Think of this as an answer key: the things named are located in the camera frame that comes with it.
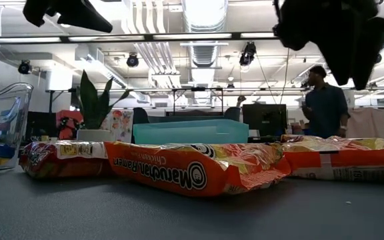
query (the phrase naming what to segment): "orange noodle package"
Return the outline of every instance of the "orange noodle package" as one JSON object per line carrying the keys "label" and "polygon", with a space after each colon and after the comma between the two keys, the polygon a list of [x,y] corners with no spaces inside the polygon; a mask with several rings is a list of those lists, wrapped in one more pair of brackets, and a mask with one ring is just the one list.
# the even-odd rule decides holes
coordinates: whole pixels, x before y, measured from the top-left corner
{"label": "orange noodle package", "polygon": [[292,176],[384,182],[384,139],[286,135],[281,140]]}
{"label": "orange noodle package", "polygon": [[19,164],[37,179],[114,176],[103,143],[33,142],[22,151]]}
{"label": "orange noodle package", "polygon": [[105,146],[116,174],[192,197],[266,188],[290,174],[281,148],[264,144]]}

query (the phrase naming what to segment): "white pot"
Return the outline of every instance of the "white pot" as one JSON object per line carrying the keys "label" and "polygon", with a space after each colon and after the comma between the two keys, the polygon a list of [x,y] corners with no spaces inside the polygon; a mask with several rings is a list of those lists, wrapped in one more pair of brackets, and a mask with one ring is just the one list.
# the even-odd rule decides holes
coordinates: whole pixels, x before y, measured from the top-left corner
{"label": "white pot", "polygon": [[94,142],[113,141],[113,136],[108,130],[80,129],[77,132],[77,140]]}

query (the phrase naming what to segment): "dark shirt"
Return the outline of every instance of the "dark shirt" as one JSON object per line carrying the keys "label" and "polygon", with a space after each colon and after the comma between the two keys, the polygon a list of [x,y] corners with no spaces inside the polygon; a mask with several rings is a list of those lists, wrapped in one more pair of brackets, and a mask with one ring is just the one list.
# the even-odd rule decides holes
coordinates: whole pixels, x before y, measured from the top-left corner
{"label": "dark shirt", "polygon": [[312,134],[318,137],[335,135],[340,128],[340,117],[349,115],[345,94],[339,87],[326,84],[322,89],[314,89],[306,94],[305,100],[313,113],[309,120]]}

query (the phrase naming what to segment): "computer monitor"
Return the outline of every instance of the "computer monitor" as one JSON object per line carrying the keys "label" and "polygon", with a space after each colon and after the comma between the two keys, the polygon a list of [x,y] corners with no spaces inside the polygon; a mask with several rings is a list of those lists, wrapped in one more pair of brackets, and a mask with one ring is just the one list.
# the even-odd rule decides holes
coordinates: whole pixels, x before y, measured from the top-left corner
{"label": "computer monitor", "polygon": [[243,122],[250,129],[259,130],[260,136],[280,136],[287,128],[287,106],[285,104],[243,105]]}

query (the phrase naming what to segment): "man's arm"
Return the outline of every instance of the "man's arm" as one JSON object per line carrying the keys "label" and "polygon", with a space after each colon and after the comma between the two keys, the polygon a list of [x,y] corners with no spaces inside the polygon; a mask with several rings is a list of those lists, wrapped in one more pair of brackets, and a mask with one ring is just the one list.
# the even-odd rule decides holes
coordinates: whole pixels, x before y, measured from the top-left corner
{"label": "man's arm", "polygon": [[350,115],[349,115],[348,109],[347,109],[346,97],[345,97],[345,94],[344,94],[342,89],[338,89],[337,98],[338,98],[337,110],[340,114],[339,135],[340,135],[340,137],[346,137],[347,120],[350,118]]}
{"label": "man's arm", "polygon": [[346,97],[342,89],[338,89],[338,111],[340,114],[340,124],[341,126],[347,126],[347,120],[350,118],[348,109],[347,109],[347,102]]}
{"label": "man's arm", "polygon": [[305,117],[307,118],[307,120],[311,120],[312,119],[312,108],[309,107],[309,100],[307,98],[307,95],[305,96],[305,105],[304,106],[301,106],[301,110],[303,112],[303,114],[305,115]]}

